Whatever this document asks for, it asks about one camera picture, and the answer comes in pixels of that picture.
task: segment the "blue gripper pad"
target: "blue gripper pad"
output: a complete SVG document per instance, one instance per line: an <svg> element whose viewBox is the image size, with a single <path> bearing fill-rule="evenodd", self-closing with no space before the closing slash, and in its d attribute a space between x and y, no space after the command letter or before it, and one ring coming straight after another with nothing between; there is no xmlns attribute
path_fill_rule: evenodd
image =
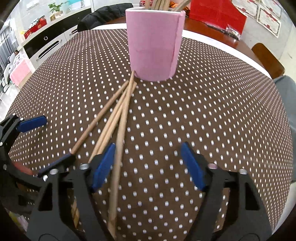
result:
<svg viewBox="0 0 296 241"><path fill-rule="evenodd" d="M198 189L203 190L205 187L204 172L195 160L195 157L187 143L182 143L181 145L181 157L185 162L190 175L192 176L194 184Z"/></svg>
<svg viewBox="0 0 296 241"><path fill-rule="evenodd" d="M44 126L44 125L46 125L46 123L47 123L47 119L45 116L43 116L43 115L38 116L35 118L31 118L29 120L24 120L24 121L20 122L17 127L17 131L24 133L24 132L33 130L37 127Z"/></svg>
<svg viewBox="0 0 296 241"><path fill-rule="evenodd" d="M105 154L102 157L100 164L94 172L93 183L91 186L94 192L96 192L100 187L102 187L105 178L108 176L110 172L110 167L114 163L114 155L115 144L112 143L105 151Z"/></svg>

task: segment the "metal bolt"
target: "metal bolt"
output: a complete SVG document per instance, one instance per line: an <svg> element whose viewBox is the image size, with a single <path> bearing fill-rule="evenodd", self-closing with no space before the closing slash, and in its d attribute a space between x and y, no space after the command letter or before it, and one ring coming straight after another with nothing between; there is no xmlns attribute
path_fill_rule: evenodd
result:
<svg viewBox="0 0 296 241"><path fill-rule="evenodd" d="M58 169L51 169L51 170L49 171L49 174L51 174L51 175L55 175L55 174L57 174L58 172L59 172Z"/></svg>
<svg viewBox="0 0 296 241"><path fill-rule="evenodd" d="M86 170L88 168L89 168L89 164L87 164L87 163L81 164L79 167L80 170Z"/></svg>
<svg viewBox="0 0 296 241"><path fill-rule="evenodd" d="M246 174L248 174L248 171L246 169L240 169L239 173L243 174L243 175L246 175Z"/></svg>
<svg viewBox="0 0 296 241"><path fill-rule="evenodd" d="M217 168L218 168L217 165L216 165L215 163L209 163L209 164L207 165L207 167L208 167L209 169L217 169Z"/></svg>

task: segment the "brown polka dot tablecloth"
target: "brown polka dot tablecloth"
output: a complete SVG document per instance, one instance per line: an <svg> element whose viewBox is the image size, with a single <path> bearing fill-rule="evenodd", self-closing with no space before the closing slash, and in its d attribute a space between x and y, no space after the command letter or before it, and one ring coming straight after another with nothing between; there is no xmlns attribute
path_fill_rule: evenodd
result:
<svg viewBox="0 0 296 241"><path fill-rule="evenodd" d="M11 159L37 173L68 153L130 74L126 30L78 33L36 70L13 102L8 115L45 115L48 124L21 134ZM241 59L183 38L172 79L137 83L118 187L118 240L184 240L204 198L181 159L185 141L225 170L245 168L274 229L293 159L273 81ZM113 108L78 150L76 166L88 161ZM106 222L110 176L105 182L94 198ZM215 230L223 226L228 196L225 189Z"/></svg>

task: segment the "pink paper wrapping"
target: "pink paper wrapping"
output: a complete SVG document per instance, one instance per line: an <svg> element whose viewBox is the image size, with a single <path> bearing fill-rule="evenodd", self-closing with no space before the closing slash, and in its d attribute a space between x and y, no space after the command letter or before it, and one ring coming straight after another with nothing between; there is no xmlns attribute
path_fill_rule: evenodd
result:
<svg viewBox="0 0 296 241"><path fill-rule="evenodd" d="M143 80L167 80L176 72L185 12L143 9L126 10L131 69Z"/></svg>

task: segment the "potted plant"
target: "potted plant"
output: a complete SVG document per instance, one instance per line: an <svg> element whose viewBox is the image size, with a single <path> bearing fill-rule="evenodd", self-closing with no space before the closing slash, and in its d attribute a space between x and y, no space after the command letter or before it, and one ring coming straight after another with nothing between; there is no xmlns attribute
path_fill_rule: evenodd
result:
<svg viewBox="0 0 296 241"><path fill-rule="evenodd" d="M50 8L50 12L53 13L53 15L50 16L50 20L51 21L53 21L56 18L58 18L58 17L60 17L60 16L63 15L63 11L61 11L60 8L65 3L68 3L68 1L67 2L62 2L59 5L56 5L55 2L48 5L49 8Z"/></svg>

